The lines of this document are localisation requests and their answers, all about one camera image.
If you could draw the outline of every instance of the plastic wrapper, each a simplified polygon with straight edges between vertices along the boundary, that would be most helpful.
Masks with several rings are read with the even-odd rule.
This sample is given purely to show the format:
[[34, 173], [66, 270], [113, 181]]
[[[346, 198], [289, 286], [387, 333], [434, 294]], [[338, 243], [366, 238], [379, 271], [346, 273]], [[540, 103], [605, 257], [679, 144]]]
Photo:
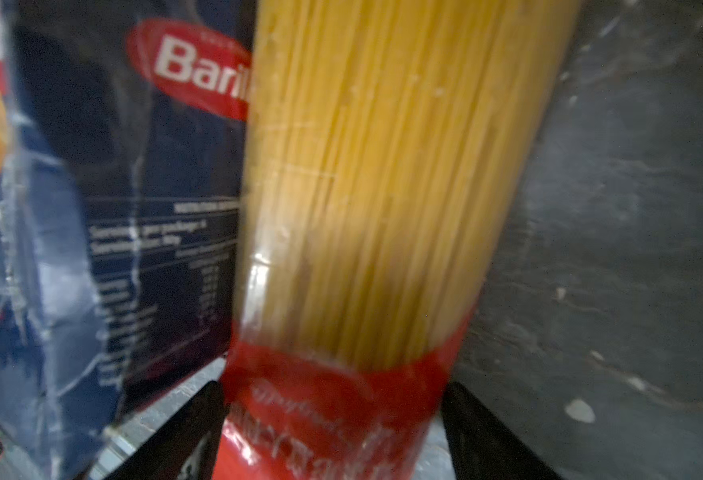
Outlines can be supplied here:
[[254, 9], [0, 2], [0, 429], [45, 478], [228, 345]]
[[216, 478], [409, 478], [579, 2], [260, 3]]

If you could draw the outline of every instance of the dark blue pasta box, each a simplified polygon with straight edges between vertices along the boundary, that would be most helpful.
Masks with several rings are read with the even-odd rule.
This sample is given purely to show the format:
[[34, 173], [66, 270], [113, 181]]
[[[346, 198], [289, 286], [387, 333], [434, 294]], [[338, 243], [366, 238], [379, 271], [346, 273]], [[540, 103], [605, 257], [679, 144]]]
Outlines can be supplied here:
[[254, 10], [0, 0], [0, 429], [46, 477], [228, 344]]

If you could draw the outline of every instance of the dark gray surface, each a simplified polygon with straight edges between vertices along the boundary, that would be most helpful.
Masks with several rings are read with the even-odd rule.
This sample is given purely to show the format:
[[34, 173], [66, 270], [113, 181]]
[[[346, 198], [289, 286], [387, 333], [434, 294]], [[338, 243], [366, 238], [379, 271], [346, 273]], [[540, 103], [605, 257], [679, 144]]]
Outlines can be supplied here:
[[566, 478], [703, 478], [703, 2], [587, 2], [565, 72], [455, 377]]

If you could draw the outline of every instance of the spaghetti package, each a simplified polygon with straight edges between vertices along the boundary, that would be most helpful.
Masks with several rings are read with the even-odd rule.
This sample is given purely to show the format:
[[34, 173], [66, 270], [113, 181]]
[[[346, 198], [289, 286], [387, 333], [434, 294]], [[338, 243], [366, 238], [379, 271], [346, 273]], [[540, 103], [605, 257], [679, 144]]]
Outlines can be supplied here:
[[228, 345], [254, 14], [0, 0], [0, 432], [42, 478]]
[[216, 478], [404, 479], [578, 0], [264, 0]]

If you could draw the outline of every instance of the nutrition facts label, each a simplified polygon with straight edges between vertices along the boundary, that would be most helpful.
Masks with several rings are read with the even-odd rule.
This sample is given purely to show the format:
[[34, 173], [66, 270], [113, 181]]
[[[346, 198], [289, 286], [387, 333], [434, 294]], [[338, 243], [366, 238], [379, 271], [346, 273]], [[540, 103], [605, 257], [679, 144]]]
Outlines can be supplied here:
[[108, 326], [99, 379], [117, 384], [228, 321], [238, 200], [87, 201], [98, 314]]

